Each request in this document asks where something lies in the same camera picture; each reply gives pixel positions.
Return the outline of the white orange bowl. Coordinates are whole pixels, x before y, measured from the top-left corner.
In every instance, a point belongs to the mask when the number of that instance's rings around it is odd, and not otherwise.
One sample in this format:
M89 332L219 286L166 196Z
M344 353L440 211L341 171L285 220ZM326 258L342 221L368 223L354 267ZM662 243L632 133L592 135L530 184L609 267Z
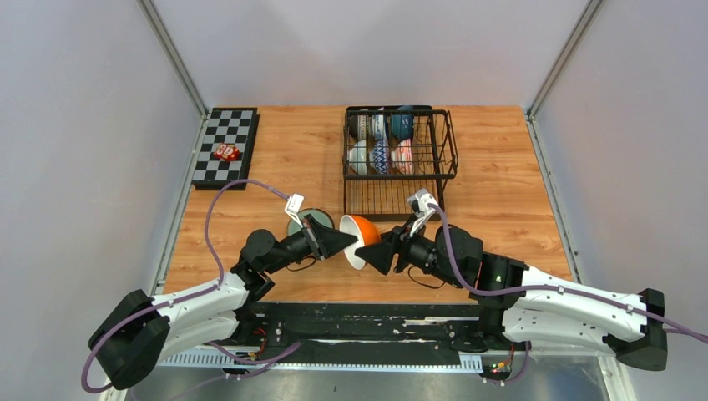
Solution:
M349 264L361 270L367 264L355 254L356 249L370 246L381 240L379 229L368 219L357 215L343 215L339 222L339 231L354 236L357 240L344 249L343 253Z

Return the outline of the black wire dish rack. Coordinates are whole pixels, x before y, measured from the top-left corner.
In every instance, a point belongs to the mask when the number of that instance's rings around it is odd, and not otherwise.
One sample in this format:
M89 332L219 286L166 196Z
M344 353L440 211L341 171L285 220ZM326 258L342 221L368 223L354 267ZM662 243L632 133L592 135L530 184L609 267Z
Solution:
M371 221L405 221L409 196L440 206L458 172L452 115L431 105L349 106L343 121L343 210Z

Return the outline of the orange floral pattern bowl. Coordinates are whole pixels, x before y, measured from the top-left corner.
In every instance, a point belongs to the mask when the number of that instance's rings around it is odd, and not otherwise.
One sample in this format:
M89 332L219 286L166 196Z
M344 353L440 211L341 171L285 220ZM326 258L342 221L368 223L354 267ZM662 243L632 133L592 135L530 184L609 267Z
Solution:
M401 141L391 152L392 164L404 175L414 173L414 161L412 153L412 140Z

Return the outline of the teal dashed pattern bowl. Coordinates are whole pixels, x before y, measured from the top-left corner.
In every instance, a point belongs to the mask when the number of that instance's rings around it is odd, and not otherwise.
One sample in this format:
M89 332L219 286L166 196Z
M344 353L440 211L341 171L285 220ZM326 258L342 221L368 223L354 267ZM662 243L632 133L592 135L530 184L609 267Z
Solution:
M350 170L357 175L368 174L368 143L357 141L348 151L347 161Z

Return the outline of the orange geometric pattern bowl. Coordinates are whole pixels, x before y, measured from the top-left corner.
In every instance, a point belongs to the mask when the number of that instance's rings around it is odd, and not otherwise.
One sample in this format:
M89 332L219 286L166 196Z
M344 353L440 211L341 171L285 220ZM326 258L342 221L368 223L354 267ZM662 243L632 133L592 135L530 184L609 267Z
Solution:
M388 143L385 140L378 140L370 151L370 161L372 168L379 175L389 175L390 167L390 151Z

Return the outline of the beige interior bowl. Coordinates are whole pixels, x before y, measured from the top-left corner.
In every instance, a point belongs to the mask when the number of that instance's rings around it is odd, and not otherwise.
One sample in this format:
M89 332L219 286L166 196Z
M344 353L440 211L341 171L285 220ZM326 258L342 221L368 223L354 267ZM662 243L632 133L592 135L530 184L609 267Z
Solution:
M366 140L369 135L369 116L361 110L354 110L346 117L347 133L356 141Z

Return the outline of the white blue striped bowl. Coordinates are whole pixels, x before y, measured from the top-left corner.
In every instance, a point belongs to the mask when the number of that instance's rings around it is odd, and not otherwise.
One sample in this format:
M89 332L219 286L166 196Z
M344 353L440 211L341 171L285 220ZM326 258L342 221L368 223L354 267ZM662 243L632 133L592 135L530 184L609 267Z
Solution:
M384 107L374 109L374 113L369 119L371 136L375 141L387 141L388 128L385 111L386 109Z

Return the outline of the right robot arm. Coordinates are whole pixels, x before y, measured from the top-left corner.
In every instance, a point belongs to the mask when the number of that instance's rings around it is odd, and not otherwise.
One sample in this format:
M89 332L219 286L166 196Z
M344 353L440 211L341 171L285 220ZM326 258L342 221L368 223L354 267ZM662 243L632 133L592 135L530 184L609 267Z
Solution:
M665 304L657 290L620 294L581 286L485 252L480 239L456 226L440 227L432 240L409 225L395 226L354 253L383 275L417 267L467 290L479 318L469 334L456 335L475 350L544 341L592 348L645 371L666 368L667 334L656 319Z

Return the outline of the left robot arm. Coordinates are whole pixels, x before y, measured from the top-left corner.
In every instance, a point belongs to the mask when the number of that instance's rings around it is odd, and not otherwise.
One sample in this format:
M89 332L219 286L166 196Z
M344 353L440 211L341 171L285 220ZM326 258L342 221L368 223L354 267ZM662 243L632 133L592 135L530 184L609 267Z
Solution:
M240 313L275 285L270 275L309 256L325 260L357 244L358 236L306 216L300 230L277 240L266 229L253 231L240 258L213 281L160 296L135 290L123 297L88 341L118 390L145 379L166 358L202 343L229 338L245 345L255 322Z

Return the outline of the red owl toy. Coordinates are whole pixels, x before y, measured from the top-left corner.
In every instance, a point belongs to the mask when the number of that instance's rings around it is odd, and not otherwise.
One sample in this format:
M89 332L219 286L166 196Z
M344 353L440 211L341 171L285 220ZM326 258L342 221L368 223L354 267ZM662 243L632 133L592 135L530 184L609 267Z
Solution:
M232 162L240 157L241 151L235 144L220 143L213 155L217 160Z

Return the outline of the black white chessboard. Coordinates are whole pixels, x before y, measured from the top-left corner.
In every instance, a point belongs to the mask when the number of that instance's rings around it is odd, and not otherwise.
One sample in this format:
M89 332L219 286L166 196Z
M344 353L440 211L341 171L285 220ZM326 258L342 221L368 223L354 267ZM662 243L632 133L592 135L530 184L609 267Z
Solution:
M196 190L219 190L249 176L259 120L257 108L210 111L192 174Z

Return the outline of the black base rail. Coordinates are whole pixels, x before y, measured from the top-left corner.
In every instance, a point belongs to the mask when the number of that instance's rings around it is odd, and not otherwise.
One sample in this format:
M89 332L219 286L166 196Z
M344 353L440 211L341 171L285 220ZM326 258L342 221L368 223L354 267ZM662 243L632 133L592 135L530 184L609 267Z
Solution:
M259 302L235 333L202 339L168 360L188 363L194 351L228 373L251 369L477 373L508 378L525 364L529 342L484 338L476 304Z

